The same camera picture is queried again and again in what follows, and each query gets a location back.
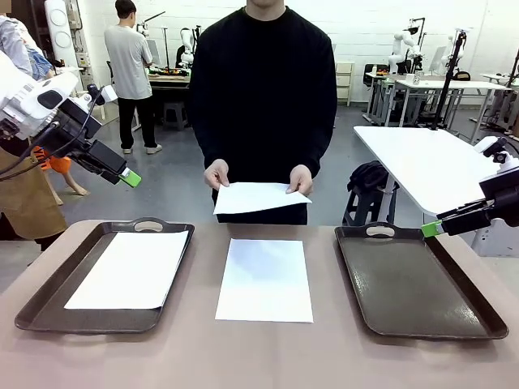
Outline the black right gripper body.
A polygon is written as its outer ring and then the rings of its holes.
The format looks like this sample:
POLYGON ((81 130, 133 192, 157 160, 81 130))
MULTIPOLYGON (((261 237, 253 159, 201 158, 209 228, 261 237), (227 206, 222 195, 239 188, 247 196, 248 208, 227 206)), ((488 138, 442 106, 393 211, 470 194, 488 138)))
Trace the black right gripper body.
POLYGON ((487 201, 487 219, 519 226, 519 167, 487 177, 479 186, 487 201))

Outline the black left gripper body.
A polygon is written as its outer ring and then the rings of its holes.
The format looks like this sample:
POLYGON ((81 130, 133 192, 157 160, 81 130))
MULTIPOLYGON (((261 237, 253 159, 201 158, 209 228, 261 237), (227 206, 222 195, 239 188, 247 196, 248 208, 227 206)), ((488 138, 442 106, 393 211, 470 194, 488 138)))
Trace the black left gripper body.
POLYGON ((91 139, 101 128, 101 124, 72 99, 65 100, 59 107, 38 141, 52 156, 64 157, 77 151, 84 151, 91 139))

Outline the white A4 paper sheet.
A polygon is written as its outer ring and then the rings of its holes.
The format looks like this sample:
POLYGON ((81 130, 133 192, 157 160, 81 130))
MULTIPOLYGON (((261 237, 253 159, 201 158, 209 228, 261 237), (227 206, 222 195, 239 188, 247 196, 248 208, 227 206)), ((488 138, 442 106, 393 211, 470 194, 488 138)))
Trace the white A4 paper sheet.
POLYGON ((162 307, 187 238, 187 231, 116 233, 64 308, 150 310, 162 307))
POLYGON ((311 203, 304 194, 289 194, 288 189, 289 185, 282 183, 230 183, 220 187, 213 214, 237 215, 311 203))
POLYGON ((313 323, 303 242, 232 239, 215 319, 313 323))

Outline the person left forearm black sleeve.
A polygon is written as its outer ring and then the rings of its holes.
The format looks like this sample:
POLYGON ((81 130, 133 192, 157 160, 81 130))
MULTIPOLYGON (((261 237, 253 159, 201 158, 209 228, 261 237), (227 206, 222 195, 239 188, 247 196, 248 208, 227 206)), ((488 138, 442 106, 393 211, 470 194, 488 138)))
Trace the person left forearm black sleeve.
POLYGON ((316 109, 303 131, 299 162, 310 170, 313 178, 319 173, 320 160, 331 143, 336 113, 336 104, 316 109))

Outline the brown plastic tray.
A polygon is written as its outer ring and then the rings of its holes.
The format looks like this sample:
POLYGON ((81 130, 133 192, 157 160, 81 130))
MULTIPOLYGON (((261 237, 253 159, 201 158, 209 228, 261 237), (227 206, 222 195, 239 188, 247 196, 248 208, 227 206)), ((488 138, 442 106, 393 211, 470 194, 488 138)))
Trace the brown plastic tray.
POLYGON ((379 336, 501 340, 508 326, 436 237, 388 223, 334 230, 359 311, 379 336))
POLYGON ((116 233, 136 233, 142 237, 186 232, 187 242, 180 255, 183 259, 194 231, 192 224, 168 223, 152 217, 98 223, 29 299, 16 315, 15 325, 26 331, 76 335, 142 334, 152 330, 161 319, 161 306, 149 309, 67 310, 66 299, 86 278, 116 233))

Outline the man in grey t-shirt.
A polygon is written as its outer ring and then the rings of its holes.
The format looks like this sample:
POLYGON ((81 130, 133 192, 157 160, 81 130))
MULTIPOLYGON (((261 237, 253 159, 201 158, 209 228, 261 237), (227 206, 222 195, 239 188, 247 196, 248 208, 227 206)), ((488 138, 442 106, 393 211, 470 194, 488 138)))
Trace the man in grey t-shirt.
POLYGON ((121 149, 132 153, 134 144, 132 121, 138 115, 147 154, 160 152, 155 140, 152 88, 146 68, 152 65, 152 54, 145 37, 135 30, 136 6, 131 0, 116 0, 118 24, 106 29, 105 46, 118 96, 121 149))

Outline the wooden background workbench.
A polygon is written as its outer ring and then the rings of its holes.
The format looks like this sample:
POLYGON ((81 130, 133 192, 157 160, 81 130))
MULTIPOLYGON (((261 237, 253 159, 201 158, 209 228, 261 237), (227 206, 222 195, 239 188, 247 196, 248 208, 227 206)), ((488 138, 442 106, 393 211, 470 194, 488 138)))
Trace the wooden background workbench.
POLYGON ((191 77, 189 75, 149 74, 148 80, 153 91, 185 91, 189 89, 191 77))

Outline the white standing air conditioner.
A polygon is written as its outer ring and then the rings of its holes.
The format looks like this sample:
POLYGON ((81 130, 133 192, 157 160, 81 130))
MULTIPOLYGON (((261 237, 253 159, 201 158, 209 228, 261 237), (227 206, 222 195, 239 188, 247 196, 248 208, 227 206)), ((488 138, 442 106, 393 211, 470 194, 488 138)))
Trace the white standing air conditioner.
POLYGON ((45 0, 44 6, 56 60, 63 62, 65 67, 77 67, 78 63, 65 2, 63 0, 45 0))

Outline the black stool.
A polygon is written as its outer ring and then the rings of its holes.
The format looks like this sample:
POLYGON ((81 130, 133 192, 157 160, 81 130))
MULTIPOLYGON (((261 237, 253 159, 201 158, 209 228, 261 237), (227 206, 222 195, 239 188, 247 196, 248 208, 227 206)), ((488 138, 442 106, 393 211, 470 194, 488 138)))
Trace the black stool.
POLYGON ((358 186, 349 189, 350 196, 345 207, 342 224, 363 226, 378 220, 383 192, 380 188, 364 190, 358 186))

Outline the black bag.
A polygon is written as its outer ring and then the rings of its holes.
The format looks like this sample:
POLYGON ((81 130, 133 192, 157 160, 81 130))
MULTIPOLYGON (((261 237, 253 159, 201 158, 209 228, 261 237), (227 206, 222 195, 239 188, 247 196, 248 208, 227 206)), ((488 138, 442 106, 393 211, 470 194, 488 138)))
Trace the black bag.
POLYGON ((377 160, 359 165, 350 175, 347 190, 358 189, 361 193, 385 188, 388 171, 377 160))

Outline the white long desk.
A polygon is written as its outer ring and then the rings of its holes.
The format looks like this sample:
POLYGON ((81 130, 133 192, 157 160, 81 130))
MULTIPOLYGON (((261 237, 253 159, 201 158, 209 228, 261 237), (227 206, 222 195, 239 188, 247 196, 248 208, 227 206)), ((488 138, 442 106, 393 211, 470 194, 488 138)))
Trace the white long desk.
POLYGON ((497 83, 483 82, 483 81, 450 81, 446 79, 444 82, 441 80, 427 80, 421 79, 418 83, 414 84, 412 81, 396 80, 394 83, 393 90, 390 94, 390 106, 392 108, 392 101, 394 95, 398 89, 405 91, 404 104, 401 112, 401 117, 398 126, 404 126, 405 113, 409 98, 413 97, 427 97, 429 91, 441 91, 440 100, 437 105, 435 119, 433 120, 432 126, 436 129, 439 126, 439 120, 444 106, 446 106, 446 120, 447 125, 444 128, 451 134, 459 137, 461 132, 452 129, 453 120, 456 116, 456 111, 463 98, 483 98, 483 102, 480 105, 478 118, 476 119, 474 129, 471 135, 463 135, 463 138, 468 139, 470 144, 475 144, 477 135, 482 125, 483 116, 486 109, 491 102, 492 94, 495 91, 511 92, 511 88, 507 88, 497 83))

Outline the black tripod pole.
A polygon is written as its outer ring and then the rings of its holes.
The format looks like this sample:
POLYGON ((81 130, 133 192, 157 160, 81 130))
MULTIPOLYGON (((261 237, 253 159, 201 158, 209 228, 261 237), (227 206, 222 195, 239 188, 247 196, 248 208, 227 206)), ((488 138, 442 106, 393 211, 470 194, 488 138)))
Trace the black tripod pole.
POLYGON ((435 111, 435 116, 433 122, 431 124, 431 130, 438 130, 438 125, 440 123, 442 110, 444 107, 444 103, 447 100, 449 85, 453 79, 454 69, 457 66, 458 58, 460 55, 460 51, 465 47, 467 37, 467 30, 463 28, 457 29, 456 39, 454 41, 453 51, 450 55, 450 59, 447 62, 447 73, 445 75, 444 86, 442 88, 439 102, 437 105, 437 109, 435 111))

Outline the white background monitor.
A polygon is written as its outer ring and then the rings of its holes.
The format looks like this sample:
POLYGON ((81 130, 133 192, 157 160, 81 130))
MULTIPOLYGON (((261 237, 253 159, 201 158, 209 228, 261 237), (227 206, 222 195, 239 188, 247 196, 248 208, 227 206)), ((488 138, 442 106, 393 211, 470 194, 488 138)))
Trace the white background monitor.
POLYGON ((440 46, 436 49, 436 52, 431 60, 429 66, 429 72, 432 75, 442 75, 444 71, 443 57, 445 53, 446 47, 440 46))

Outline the person torso black sweater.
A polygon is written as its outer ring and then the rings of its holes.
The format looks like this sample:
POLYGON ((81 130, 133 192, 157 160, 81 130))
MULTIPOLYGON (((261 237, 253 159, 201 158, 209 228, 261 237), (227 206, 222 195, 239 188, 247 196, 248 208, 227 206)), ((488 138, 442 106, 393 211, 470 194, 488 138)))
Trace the person torso black sweater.
POLYGON ((190 82, 220 131, 229 183, 290 183, 318 108, 337 105, 329 36, 285 0, 247 0, 199 37, 190 82))

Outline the black background chair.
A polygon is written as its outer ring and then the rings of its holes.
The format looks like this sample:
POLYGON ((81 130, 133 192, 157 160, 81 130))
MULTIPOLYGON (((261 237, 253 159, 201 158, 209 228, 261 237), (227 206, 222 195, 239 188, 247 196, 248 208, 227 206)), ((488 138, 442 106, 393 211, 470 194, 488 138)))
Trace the black background chair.
POLYGON ((389 73, 389 65, 387 64, 366 64, 364 66, 364 73, 362 82, 365 86, 371 87, 374 79, 383 78, 389 73))

